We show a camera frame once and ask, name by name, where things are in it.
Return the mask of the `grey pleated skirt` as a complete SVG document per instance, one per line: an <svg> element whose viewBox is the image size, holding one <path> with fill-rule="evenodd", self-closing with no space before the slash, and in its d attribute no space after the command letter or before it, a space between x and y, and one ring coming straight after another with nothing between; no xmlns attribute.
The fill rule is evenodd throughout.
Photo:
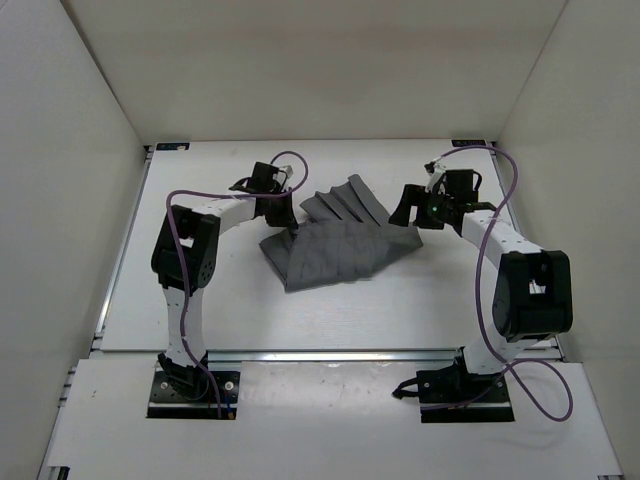
<svg viewBox="0 0 640 480"><path fill-rule="evenodd" d="M414 253L414 227L389 223L390 213L358 174L301 202L305 221L260 242L287 293L368 279Z"/></svg>

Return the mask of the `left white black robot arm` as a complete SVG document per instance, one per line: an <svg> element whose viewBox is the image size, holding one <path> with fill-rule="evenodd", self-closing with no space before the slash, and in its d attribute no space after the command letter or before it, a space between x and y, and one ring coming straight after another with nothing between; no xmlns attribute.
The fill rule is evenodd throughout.
<svg viewBox="0 0 640 480"><path fill-rule="evenodd" d="M208 367L203 339L204 289L213 278L219 239L257 218L270 227L295 227L290 166L257 162L250 176L224 193L179 189L165 201L165 218L151 256L168 311L168 346L158 356L167 382L189 402L214 398L220 387Z"/></svg>

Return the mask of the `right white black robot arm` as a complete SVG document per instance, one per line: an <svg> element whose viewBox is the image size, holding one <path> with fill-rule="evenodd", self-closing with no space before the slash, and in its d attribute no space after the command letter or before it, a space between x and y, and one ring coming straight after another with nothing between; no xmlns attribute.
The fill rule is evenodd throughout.
<svg viewBox="0 0 640 480"><path fill-rule="evenodd" d="M500 210L479 199L482 176L471 169L430 169L427 185L405 185L389 221L441 230L450 226L478 249L474 296L481 296L484 262L497 271L491 319L478 321L480 337L458 350L453 363L422 370L401 383L397 399L419 398L430 409L460 408L496 391L517 356L573 322L568 256L526 240Z"/></svg>

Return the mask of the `right blue corner label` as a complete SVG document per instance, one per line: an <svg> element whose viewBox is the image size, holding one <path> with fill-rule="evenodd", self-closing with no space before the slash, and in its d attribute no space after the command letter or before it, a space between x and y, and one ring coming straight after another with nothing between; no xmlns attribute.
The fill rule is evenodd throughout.
<svg viewBox="0 0 640 480"><path fill-rule="evenodd" d="M486 141L482 139L452 139L453 148L486 146Z"/></svg>

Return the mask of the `blue corner label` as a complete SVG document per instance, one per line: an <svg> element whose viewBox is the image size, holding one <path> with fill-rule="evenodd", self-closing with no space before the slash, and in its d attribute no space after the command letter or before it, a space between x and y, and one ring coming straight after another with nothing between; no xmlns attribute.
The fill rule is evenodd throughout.
<svg viewBox="0 0 640 480"><path fill-rule="evenodd" d="M482 139L452 139L453 148L486 146L486 141Z"/></svg>
<svg viewBox="0 0 640 480"><path fill-rule="evenodd" d="M155 146L156 151L186 151L189 148L189 142L159 142Z"/></svg>

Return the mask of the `left blue corner label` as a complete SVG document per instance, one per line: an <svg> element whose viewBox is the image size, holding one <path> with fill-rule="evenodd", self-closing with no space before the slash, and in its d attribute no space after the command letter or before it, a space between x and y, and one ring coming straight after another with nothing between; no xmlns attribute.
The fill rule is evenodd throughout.
<svg viewBox="0 0 640 480"><path fill-rule="evenodd" d="M186 151L189 148L189 142L159 142L155 146L156 151Z"/></svg>

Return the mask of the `silver aluminium front rail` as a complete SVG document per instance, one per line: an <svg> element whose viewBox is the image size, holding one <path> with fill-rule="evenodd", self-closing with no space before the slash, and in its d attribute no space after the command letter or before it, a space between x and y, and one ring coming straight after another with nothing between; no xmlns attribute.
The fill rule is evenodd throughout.
<svg viewBox="0 0 640 480"><path fill-rule="evenodd" d="M132 356L151 355L157 357L154 351L105 351L102 349L92 349L89 357L97 358L102 355L107 356ZM320 362L320 363L343 363L343 362L445 362L453 360L457 355L455 349L440 350L227 350L210 351L208 361L213 363L240 363L240 362ZM557 361L562 359L561 350L551 344L541 348L525 350L520 358L535 358L542 360Z"/></svg>

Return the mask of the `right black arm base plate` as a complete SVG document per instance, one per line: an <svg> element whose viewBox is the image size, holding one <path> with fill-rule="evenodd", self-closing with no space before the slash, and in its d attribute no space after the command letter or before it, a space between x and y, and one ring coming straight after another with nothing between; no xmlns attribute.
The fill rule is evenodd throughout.
<svg viewBox="0 0 640 480"><path fill-rule="evenodd" d="M515 421L506 381L498 374L467 374L451 366L419 370L417 381L423 424Z"/></svg>

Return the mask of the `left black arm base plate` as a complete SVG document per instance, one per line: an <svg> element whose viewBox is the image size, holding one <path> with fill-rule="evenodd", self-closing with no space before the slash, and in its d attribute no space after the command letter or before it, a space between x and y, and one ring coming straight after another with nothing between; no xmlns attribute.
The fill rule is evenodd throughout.
<svg viewBox="0 0 640 480"><path fill-rule="evenodd" d="M210 378L205 375L195 390L184 388L171 380L157 365L151 384L146 417L172 420L236 420L241 386L239 370L212 371L219 390L215 396Z"/></svg>

